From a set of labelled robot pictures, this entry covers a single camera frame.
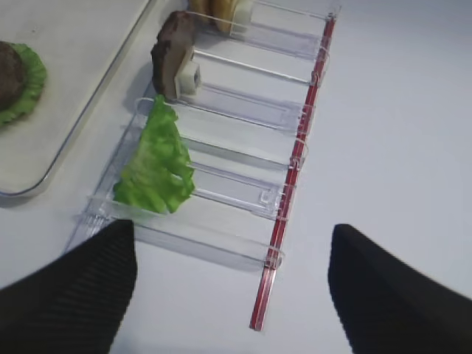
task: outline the bun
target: bun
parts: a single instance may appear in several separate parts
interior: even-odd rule
[[[235,8],[238,0],[214,0],[212,2],[212,14],[213,17],[220,18],[224,21],[233,21],[233,15],[235,14]],[[231,31],[231,25],[228,22],[222,22],[215,20],[216,27],[224,33]]]
[[[0,41],[0,111],[20,98],[26,81],[27,71],[20,55],[9,44]]]
[[[194,13],[201,13],[202,15],[212,15],[212,0],[189,0],[189,10]],[[204,16],[199,16],[199,19],[206,24],[210,23],[210,19]]]

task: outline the bread slice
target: bread slice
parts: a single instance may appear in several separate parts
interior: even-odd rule
[[[239,0],[214,0],[212,2],[213,17],[220,18],[224,21],[233,21],[235,8]],[[231,31],[231,25],[228,22],[215,20],[217,28],[223,33]]]
[[[189,0],[189,10],[194,13],[201,13],[202,15],[212,15],[212,0]],[[204,16],[199,16],[199,19],[206,24],[210,23],[210,19]]]

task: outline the plastic compartment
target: plastic compartment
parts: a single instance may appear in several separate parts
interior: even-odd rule
[[[140,111],[144,109],[142,105],[139,107]],[[172,215],[160,215],[113,201],[113,185],[119,180],[121,170],[136,149],[146,119],[144,114],[135,114],[130,125],[126,128],[95,196],[91,198],[83,220],[68,245],[68,249],[91,237],[112,220],[130,218],[136,223],[136,239],[142,242],[244,271],[260,270],[263,266],[277,268],[283,257],[283,253],[279,249],[254,239],[213,230],[208,224],[203,223],[204,225],[202,225],[196,221],[192,222],[189,212],[179,210]],[[215,162],[217,162],[221,157],[218,154],[221,155],[224,152],[217,147],[208,147],[203,143],[189,140],[185,140],[185,142],[190,149],[195,168],[196,190],[192,197],[195,203],[200,205],[195,198],[202,198],[212,203],[221,203],[250,212],[255,217],[272,220],[276,218],[284,184],[256,179],[196,162],[195,160],[199,160],[198,154],[204,154],[211,158],[211,152],[216,153]],[[232,159],[229,152],[229,155],[224,158],[227,162],[233,160],[234,166],[245,165],[240,154],[236,153],[234,157],[235,159]],[[275,175],[278,171],[280,177],[286,174],[285,166],[267,161],[260,161],[260,166],[257,166],[258,162],[257,157],[251,157],[253,168],[272,169]]]
[[[291,133],[296,133],[302,115],[300,104],[251,96],[208,83],[195,96],[182,96],[176,103]]]
[[[0,197],[42,190],[140,19],[162,6],[150,0],[1,2],[1,39],[31,46],[48,79],[33,113],[0,128]]]
[[[168,103],[176,108],[179,116],[177,125],[187,147],[190,149],[190,155],[194,162],[193,167],[196,169],[195,180],[201,183],[200,185],[197,184],[196,194],[241,207],[267,218],[275,218],[282,190],[285,186],[284,178],[287,171],[291,168],[302,168],[306,157],[305,154],[301,159],[291,157],[299,120],[305,114],[302,109],[303,105],[287,102],[278,103],[275,100],[263,97],[254,98],[249,95],[246,95],[248,103],[244,105],[244,103],[239,104],[237,100],[233,101],[232,95],[226,96],[228,91],[224,88],[213,86],[213,89],[215,107],[212,109],[202,108],[200,105],[190,108],[187,107],[189,103],[185,103],[183,106],[180,106],[180,103],[177,105]],[[198,92],[195,97],[200,97],[200,95],[201,92]],[[152,97],[156,96],[151,85],[148,87],[145,96],[145,98],[136,101],[136,112],[138,114],[136,124],[139,127],[144,127],[145,117],[152,108]],[[282,111],[279,116],[277,116],[277,113],[279,113],[277,108]],[[263,119],[277,119],[277,117],[286,118],[286,122],[290,122],[296,127],[293,127],[292,130],[286,130],[286,127],[261,123]],[[234,140],[233,146],[225,148],[217,144],[211,145],[202,141],[202,139],[205,139],[203,134],[199,136],[199,139],[196,139],[195,135],[193,137],[186,135],[189,132],[197,131],[196,127],[198,126],[203,126],[203,130],[209,131],[209,126],[205,125],[208,119],[210,119],[209,125],[213,125],[214,135],[221,138],[220,143],[225,140],[226,142]],[[237,129],[234,129],[235,126],[231,125],[235,119],[241,121],[238,125],[239,133],[244,137],[253,131],[251,129],[253,125],[262,127],[256,130],[256,134],[262,134],[262,145],[264,145],[262,150],[274,153],[272,159],[263,157],[264,153],[262,151],[260,151],[260,155],[256,154],[254,149],[255,139],[252,139],[252,137],[249,140],[237,139]],[[221,125],[220,129],[214,127],[217,123]],[[237,150],[238,148],[241,149],[238,145],[247,145],[249,142],[248,150],[251,153],[242,153]]]
[[[283,252],[264,243],[189,223],[175,215],[157,215],[107,199],[92,198],[67,250],[95,235],[113,220],[132,218],[137,241],[197,257],[240,271],[277,269]]]
[[[337,1],[312,1],[301,9],[283,7],[276,1],[250,2],[252,14],[246,24],[192,13],[196,19],[207,17],[213,23],[231,24],[230,32],[223,33],[214,24],[197,21],[200,25],[196,52],[214,59],[264,68],[306,85],[316,84],[321,78],[313,76],[312,70],[314,63],[320,60],[320,51],[326,51],[322,46],[324,28],[326,21],[339,11]],[[272,60],[275,54],[282,55],[277,63]]]

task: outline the clear plastic tray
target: clear plastic tray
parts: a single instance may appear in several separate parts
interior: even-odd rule
[[[0,197],[42,190],[139,20],[161,6],[150,0],[0,1],[0,40],[29,45],[48,72],[33,113],[0,128]]]
[[[167,1],[166,6],[163,18],[173,10],[187,8],[187,2]],[[270,4],[258,2],[257,6],[302,16],[300,11],[291,12]],[[323,18],[328,16],[326,12],[324,17],[309,15],[308,18],[310,21],[319,19],[324,24]],[[267,33],[267,28],[255,19],[252,28],[264,28],[265,32],[260,33]],[[278,33],[280,29],[288,33],[283,26],[290,24],[279,23],[268,33]],[[198,42],[194,57],[201,66],[204,84],[195,96],[183,96],[179,101],[168,103],[178,114],[178,129],[195,168],[194,195],[176,213],[169,215],[113,201],[113,185],[139,143],[152,105],[149,98],[156,95],[147,82],[144,99],[138,101],[136,113],[67,249],[91,237],[112,220],[130,218],[136,223],[136,239],[155,246],[243,270],[280,266],[283,254],[278,246],[270,246],[268,242],[274,221],[276,225],[284,223],[289,214],[295,186],[286,183],[287,175],[301,168],[305,158],[294,159],[293,150],[295,142],[304,144],[298,130],[300,122],[308,118],[305,112],[313,112],[313,107],[301,103],[308,86],[313,88],[314,83],[319,84],[317,77],[306,75],[313,72],[313,58],[290,53],[290,48],[282,46],[283,41],[277,48],[273,41],[266,46],[257,44],[267,34],[256,39],[254,36],[233,38],[208,31],[211,32],[200,32],[198,41],[205,35],[217,43],[204,47]],[[300,33],[295,35],[297,40],[304,38]],[[222,47],[225,45],[233,47],[226,51]],[[247,50],[259,52],[247,55]],[[241,53],[244,58],[259,58],[260,63],[238,57]],[[271,55],[282,58],[276,60],[280,67],[268,67]]]
[[[121,170],[137,148],[146,119],[143,114],[135,114],[126,128],[68,249],[91,237],[112,220],[130,218],[136,223],[136,239],[142,242],[244,271],[260,270],[263,266],[277,268],[283,257],[283,253],[277,248],[254,239],[216,231],[211,225],[202,226],[189,221],[186,212],[161,215],[113,201],[113,185],[119,180]],[[208,148],[195,141],[184,141],[190,149],[192,165],[195,168],[196,190],[192,198],[222,203],[251,212],[257,217],[276,218],[283,184],[257,180],[198,163],[195,161],[199,160],[198,153],[214,152],[218,155],[222,154],[222,150],[216,147]],[[254,156],[252,158],[252,163],[257,165],[259,159]],[[230,156],[226,156],[226,160],[231,161]],[[286,173],[286,169],[277,163],[261,162],[261,165],[262,167],[257,168],[270,167],[282,172],[281,176]]]
[[[325,24],[339,11],[337,1],[312,1],[301,9],[280,6],[276,1],[251,3],[250,22],[244,25],[192,13],[197,19],[206,17],[213,23],[231,24],[230,32],[222,33],[215,25],[197,21],[200,24],[197,53],[264,68],[307,85],[315,84],[319,78],[307,73],[312,72],[315,61],[319,60],[319,52],[326,51],[322,44]],[[275,53],[283,56],[277,63],[272,60]]]

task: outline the burger patty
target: burger patty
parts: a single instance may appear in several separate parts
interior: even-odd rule
[[[21,96],[27,81],[26,68],[11,45],[0,41],[0,111]]]

